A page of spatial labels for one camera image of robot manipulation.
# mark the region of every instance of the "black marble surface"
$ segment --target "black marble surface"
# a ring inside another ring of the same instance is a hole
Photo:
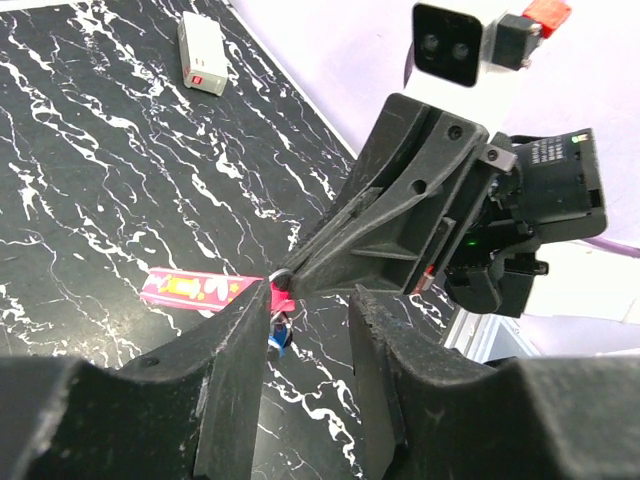
[[[230,82],[182,84],[183,10],[218,20]],[[0,354],[118,368],[206,313],[138,299],[148,268],[266,275],[353,158],[217,1],[95,2],[0,15]],[[383,299],[437,340],[440,289]],[[267,365],[257,479],[363,477],[346,299],[312,299]]]

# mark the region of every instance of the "black plastic bracket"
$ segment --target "black plastic bracket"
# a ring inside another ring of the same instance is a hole
[[[358,287],[349,332],[370,480],[640,478],[640,359],[480,365]]]
[[[0,478],[250,478],[269,292],[250,286],[119,371],[0,359]]]
[[[296,297],[411,293],[446,267],[515,155],[478,124],[391,95],[331,210],[283,263]]]

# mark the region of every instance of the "screw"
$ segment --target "screw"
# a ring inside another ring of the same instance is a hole
[[[535,266],[534,273],[536,275],[546,275],[549,273],[549,268],[545,263],[538,262]]]
[[[460,137],[462,137],[462,128],[460,128],[457,125],[454,125],[449,129],[449,132],[447,133],[451,140],[460,140]]]
[[[157,357],[144,357],[140,360],[140,366],[142,368],[151,368],[155,367],[160,363],[160,359]]]

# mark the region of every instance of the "pink snack wrapper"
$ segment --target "pink snack wrapper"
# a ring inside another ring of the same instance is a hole
[[[149,271],[140,297],[168,307],[219,312],[249,285],[259,280],[262,278],[156,267]],[[295,301],[288,292],[271,285],[272,313],[293,312],[295,308]]]

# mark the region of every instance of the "purple cable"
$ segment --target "purple cable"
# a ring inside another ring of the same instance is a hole
[[[605,238],[595,237],[587,238],[584,242],[594,247],[602,248],[607,252],[617,253],[618,255],[624,255],[631,258],[640,258],[640,248],[630,247],[629,245],[622,245],[621,243],[613,242]]]

